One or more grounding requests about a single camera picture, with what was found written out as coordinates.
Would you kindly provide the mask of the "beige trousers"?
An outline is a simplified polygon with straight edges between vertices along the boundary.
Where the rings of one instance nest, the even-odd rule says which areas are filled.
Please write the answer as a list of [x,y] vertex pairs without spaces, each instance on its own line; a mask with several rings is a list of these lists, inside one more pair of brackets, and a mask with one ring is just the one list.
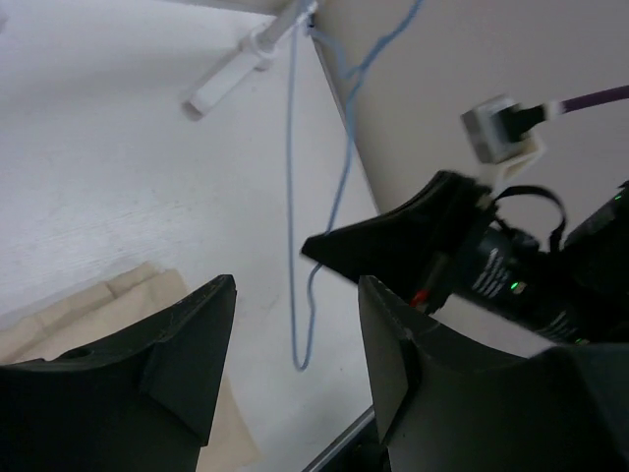
[[[1,370],[31,360],[54,360],[169,308],[193,292],[177,270],[139,265],[3,327]],[[223,369],[209,441],[193,471],[236,471],[258,457]]]

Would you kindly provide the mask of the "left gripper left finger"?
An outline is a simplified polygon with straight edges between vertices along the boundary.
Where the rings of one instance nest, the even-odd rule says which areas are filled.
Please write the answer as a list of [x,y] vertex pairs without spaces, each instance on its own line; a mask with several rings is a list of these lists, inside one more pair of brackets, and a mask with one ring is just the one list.
[[1,370],[5,471],[193,471],[208,444],[237,289],[222,274],[58,358]]

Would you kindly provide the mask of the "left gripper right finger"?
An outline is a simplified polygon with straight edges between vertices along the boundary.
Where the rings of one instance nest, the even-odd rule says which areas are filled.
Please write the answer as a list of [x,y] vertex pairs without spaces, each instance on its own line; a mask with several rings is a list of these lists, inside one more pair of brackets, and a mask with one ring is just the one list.
[[555,346],[520,358],[359,283],[381,440],[396,471],[624,471],[628,348]]

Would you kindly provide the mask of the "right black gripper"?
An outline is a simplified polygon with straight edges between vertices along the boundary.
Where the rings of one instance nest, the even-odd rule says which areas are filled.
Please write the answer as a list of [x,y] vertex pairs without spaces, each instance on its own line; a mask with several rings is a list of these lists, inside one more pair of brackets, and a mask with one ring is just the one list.
[[[498,201],[538,197],[559,210],[548,248],[498,216]],[[565,231],[552,191],[512,186],[491,195],[476,179],[439,171],[408,202],[308,238],[301,254],[358,283],[373,276],[431,315],[456,295],[558,343],[628,339],[628,187]]]

